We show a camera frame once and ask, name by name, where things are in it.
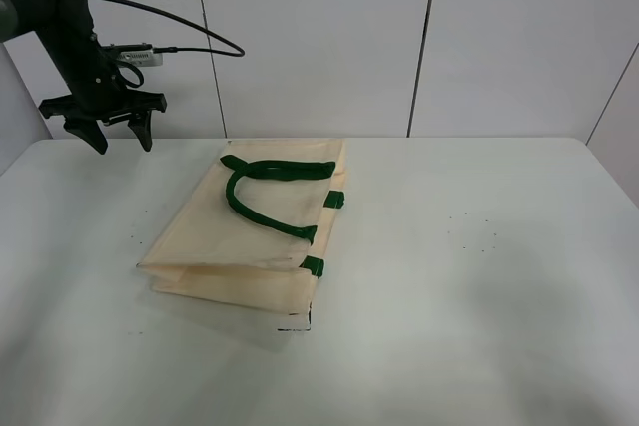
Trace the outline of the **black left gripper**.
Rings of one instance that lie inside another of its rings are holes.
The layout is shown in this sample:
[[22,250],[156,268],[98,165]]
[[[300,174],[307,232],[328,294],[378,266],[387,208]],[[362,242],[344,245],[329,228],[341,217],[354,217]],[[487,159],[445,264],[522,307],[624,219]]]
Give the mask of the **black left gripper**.
[[64,117],[64,130],[83,140],[100,155],[108,149],[108,142],[96,121],[113,122],[124,117],[128,127],[145,152],[153,146],[151,113],[166,111],[163,94],[131,89],[117,76],[83,74],[62,71],[69,95],[45,99],[39,111],[45,119]]

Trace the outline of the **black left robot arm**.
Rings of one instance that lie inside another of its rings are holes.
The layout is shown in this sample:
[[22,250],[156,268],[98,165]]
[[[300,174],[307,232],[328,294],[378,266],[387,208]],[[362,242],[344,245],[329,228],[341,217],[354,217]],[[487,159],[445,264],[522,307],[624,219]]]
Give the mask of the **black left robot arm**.
[[66,132],[99,154],[108,142],[99,125],[125,122],[148,152],[151,119],[165,112],[165,96],[144,92],[138,67],[100,45],[87,0],[1,0],[1,41],[34,33],[64,80],[69,93],[43,100],[43,118],[62,117]]

